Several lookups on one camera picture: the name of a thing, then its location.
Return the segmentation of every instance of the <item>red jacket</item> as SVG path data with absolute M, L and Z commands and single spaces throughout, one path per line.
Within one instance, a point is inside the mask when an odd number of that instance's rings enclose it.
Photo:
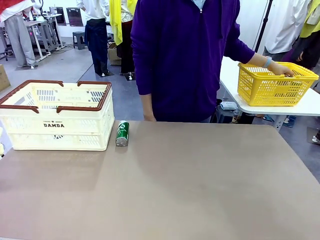
M 0 14 L 7 9 L 18 3 L 23 2 L 24 0 L 0 0 Z

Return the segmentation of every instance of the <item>yellow basket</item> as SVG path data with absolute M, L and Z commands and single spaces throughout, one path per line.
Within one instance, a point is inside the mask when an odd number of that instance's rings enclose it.
M 239 63 L 238 93 L 250 106 L 295 106 L 319 79 L 302 66 L 278 63 L 290 68 L 294 77 L 276 76 L 266 68 Z

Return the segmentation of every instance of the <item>purple sleeve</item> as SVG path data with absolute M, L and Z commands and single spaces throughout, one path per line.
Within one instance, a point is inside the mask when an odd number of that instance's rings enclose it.
M 240 2 L 239 0 L 237 0 L 234 23 L 226 39 L 224 56 L 229 57 L 234 61 L 239 61 L 243 64 L 246 64 L 251 60 L 255 52 L 250 49 L 243 41 L 239 40 L 240 25 L 236 23 L 239 12 Z
M 140 95 L 151 94 L 159 30 L 158 0 L 138 0 L 131 31 L 136 85 Z

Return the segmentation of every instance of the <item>green can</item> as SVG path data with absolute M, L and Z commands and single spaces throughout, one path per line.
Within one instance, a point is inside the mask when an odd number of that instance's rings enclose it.
M 115 144 L 119 147 L 125 147 L 129 141 L 129 122 L 120 121 L 116 133 Z

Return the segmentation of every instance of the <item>wristband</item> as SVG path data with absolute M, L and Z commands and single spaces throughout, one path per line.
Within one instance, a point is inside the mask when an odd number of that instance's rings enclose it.
M 264 69 L 267 69 L 270 66 L 270 64 L 272 63 L 272 58 L 270 56 L 267 56 L 266 58 L 267 58 L 267 61 L 266 61 L 265 65 L 263 65 Z

